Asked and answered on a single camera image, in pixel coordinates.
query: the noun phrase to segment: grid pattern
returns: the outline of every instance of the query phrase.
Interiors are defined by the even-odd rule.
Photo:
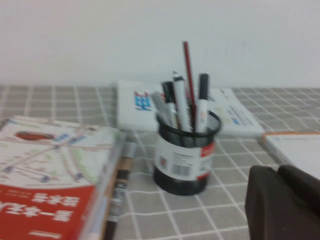
[[[320,89],[234,88],[267,132],[319,131]],[[0,118],[13,115],[82,124],[116,125],[117,91],[107,87],[0,86]],[[249,240],[244,210],[252,165],[278,168],[259,140],[220,136],[207,189],[175,196],[152,180],[156,134],[129,130],[139,148],[116,240]]]

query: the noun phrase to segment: red pencil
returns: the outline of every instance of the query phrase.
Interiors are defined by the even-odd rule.
[[[195,102],[195,95],[194,95],[194,85],[192,81],[192,73],[191,73],[191,64],[190,64],[190,55],[189,55],[189,44],[187,41],[183,42],[183,52],[184,52],[184,59],[185,59],[185,67],[189,82],[189,93],[191,98],[191,118],[192,118],[192,126],[193,130],[195,129],[195,121],[196,121],[196,102]]]

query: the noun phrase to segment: white marker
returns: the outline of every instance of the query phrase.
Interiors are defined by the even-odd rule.
[[[162,117],[164,123],[172,127],[170,117],[167,111],[167,106],[165,105],[165,102],[162,98],[161,93],[158,91],[155,91],[151,93],[150,97],[152,99],[152,102],[155,108],[158,110],[158,114]]]
[[[172,126],[177,129],[177,112],[176,112],[176,104],[175,104],[175,91],[174,91],[174,83],[172,81],[166,81],[162,83],[163,93],[165,97],[166,109],[169,113],[169,120],[171,121]]]
[[[178,108],[180,128],[185,132],[192,132],[190,108],[187,103],[185,80],[179,76],[174,77],[173,82],[174,96]]]
[[[199,95],[196,104],[195,113],[195,132],[204,133],[207,131],[207,114],[208,114],[208,90],[209,90],[209,75],[206,73],[200,74],[199,80]]]

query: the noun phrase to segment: white wall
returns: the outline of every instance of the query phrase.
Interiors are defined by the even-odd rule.
[[[319,0],[1,0],[0,83],[320,87]]]

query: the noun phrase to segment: black mesh pen holder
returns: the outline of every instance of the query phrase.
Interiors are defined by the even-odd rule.
[[[220,131],[220,118],[207,114],[206,132],[186,132],[164,123],[156,115],[158,142],[153,179],[168,193],[189,196],[201,192],[207,185],[215,135]]]

